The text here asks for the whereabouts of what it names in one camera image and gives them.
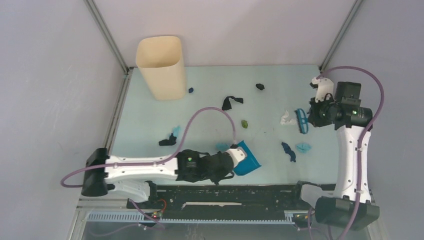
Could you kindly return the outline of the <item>blue hand brush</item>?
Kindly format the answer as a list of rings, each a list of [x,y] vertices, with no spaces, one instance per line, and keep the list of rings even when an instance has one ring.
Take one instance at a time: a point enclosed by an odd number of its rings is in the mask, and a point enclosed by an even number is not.
[[[308,118],[305,111],[301,108],[295,110],[297,117],[297,124],[301,134],[307,134],[309,132]]]

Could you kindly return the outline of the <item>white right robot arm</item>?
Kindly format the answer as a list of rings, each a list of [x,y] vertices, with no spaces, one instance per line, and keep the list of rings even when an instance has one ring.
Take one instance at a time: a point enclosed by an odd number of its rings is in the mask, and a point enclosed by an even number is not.
[[[313,79],[310,85],[316,95],[309,101],[307,123],[315,128],[334,125],[339,147],[337,181],[332,195],[317,184],[299,181],[300,190],[291,194],[291,204],[297,209],[310,205],[320,224],[362,230],[380,216],[380,208],[371,203],[367,174],[373,112],[361,106],[359,83],[334,86],[324,78]]]

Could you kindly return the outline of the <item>blue dustpan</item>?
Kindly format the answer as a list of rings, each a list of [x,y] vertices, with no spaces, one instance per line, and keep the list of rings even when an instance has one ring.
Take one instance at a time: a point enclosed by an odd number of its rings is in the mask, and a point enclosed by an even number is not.
[[[237,144],[238,148],[241,148],[244,153],[246,154],[246,157],[244,160],[242,160],[240,163],[237,164],[237,166],[234,168],[234,173],[237,176],[245,176],[257,169],[259,169],[262,165],[258,162],[250,148],[247,146],[244,140],[240,141]]]

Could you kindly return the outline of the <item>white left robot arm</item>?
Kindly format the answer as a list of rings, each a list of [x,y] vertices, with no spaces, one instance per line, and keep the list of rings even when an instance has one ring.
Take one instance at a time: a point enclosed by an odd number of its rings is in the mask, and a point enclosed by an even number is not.
[[[155,180],[195,183],[210,180],[218,184],[234,177],[234,168],[246,154],[240,148],[210,155],[194,150],[180,151],[171,157],[128,158],[109,155],[106,148],[96,149],[86,161],[81,194],[102,197],[109,192],[122,195],[145,208],[158,202]]]

